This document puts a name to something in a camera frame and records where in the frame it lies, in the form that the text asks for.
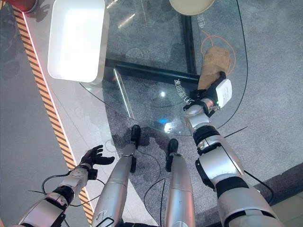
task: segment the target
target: orange and black hazard tape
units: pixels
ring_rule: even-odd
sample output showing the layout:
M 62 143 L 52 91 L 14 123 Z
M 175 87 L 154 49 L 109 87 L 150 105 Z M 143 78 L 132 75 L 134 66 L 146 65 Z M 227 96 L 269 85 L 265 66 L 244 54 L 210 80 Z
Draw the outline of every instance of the orange and black hazard tape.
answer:
M 0 1 L 0 6 L 3 6 L 3 5 L 4 5 L 4 2 Z M 62 129 L 62 124 L 59 120 L 58 113 L 56 111 L 55 105 L 51 98 L 51 94 L 49 92 L 46 80 L 45 80 L 43 74 L 41 73 L 42 71 L 40 69 L 38 58 L 37 58 L 36 52 L 34 50 L 32 41 L 30 39 L 30 35 L 29 35 L 28 29 L 26 26 L 26 22 L 24 20 L 24 15 L 18 8 L 13 7 L 13 9 L 14 9 L 14 15 L 16 18 L 16 23 L 17 23 L 17 26 L 18 26 L 19 32 L 20 32 L 20 37 L 22 39 L 22 42 L 23 42 L 23 45 L 25 48 L 25 52 L 27 54 L 27 59 L 32 68 L 32 73 L 35 77 L 36 84 L 39 88 L 39 92 L 40 92 L 44 107 L 46 109 L 47 115 L 49 117 L 53 131 L 57 138 L 57 141 L 59 143 L 59 146 L 60 146 L 61 152 L 63 154 L 64 160 L 66 162 L 66 165 L 69 169 L 73 169 L 75 167 L 76 163 L 71 154 L 70 147 L 69 147 L 67 139 L 65 137 L 65 133 Z M 89 201 L 85 188 L 83 188 L 81 190 L 81 192 L 79 194 L 79 199 L 80 199 L 81 203 L 85 203 L 85 202 Z M 88 203 L 83 204 L 82 207 L 84 209 L 85 216 L 87 217 L 88 223 L 91 225 L 92 218 L 93 218 L 93 210 L 92 210 L 91 204 L 88 202 Z

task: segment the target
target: glass table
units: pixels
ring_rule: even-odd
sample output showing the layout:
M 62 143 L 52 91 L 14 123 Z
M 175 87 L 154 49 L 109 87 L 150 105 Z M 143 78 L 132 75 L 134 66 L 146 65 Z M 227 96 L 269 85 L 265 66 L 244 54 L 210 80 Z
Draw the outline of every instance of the glass table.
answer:
M 235 67 L 228 76 L 232 99 L 211 121 L 220 128 L 234 115 L 247 82 L 236 0 L 216 0 L 195 16 L 179 14 L 168 0 L 108 0 L 106 5 L 110 26 L 104 78 L 98 85 L 82 83 L 88 92 L 118 113 L 152 128 L 190 135 L 183 107 L 190 101 L 190 91 L 197 89 L 201 51 L 213 42 L 230 51 Z M 213 37 L 206 39 L 205 32 Z

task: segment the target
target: brown paper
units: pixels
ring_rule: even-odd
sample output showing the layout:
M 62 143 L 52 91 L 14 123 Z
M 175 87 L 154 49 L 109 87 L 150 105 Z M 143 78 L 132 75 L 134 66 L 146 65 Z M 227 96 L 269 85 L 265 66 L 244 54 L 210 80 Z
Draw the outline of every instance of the brown paper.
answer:
M 218 46 L 211 47 L 203 59 L 198 90 L 208 89 L 220 77 L 220 71 L 227 72 L 231 65 L 229 51 Z

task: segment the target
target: white tray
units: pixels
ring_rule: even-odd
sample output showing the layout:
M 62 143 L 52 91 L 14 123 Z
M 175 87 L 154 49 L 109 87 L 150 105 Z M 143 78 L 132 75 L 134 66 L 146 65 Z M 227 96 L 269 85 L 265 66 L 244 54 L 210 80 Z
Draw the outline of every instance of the white tray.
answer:
M 100 83 L 108 26 L 109 13 L 104 0 L 56 0 L 47 63 L 51 77 Z

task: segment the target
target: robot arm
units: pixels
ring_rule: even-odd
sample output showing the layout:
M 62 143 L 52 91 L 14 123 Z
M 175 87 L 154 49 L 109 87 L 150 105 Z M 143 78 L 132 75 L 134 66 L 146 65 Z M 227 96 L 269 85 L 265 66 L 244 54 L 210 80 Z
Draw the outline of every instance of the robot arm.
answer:
M 114 157 L 102 157 L 102 145 L 89 150 L 81 162 L 64 178 L 61 184 L 34 204 L 19 222 L 23 227 L 59 227 L 65 219 L 65 210 L 80 193 L 88 180 L 95 180 L 98 171 L 94 164 L 108 165 Z
M 230 81 L 222 78 L 215 84 L 218 87 L 186 106 L 184 114 L 200 156 L 196 160 L 197 171 L 203 183 L 217 192 L 222 226 L 283 227 L 262 195 L 244 181 L 239 158 L 209 120 L 231 98 Z

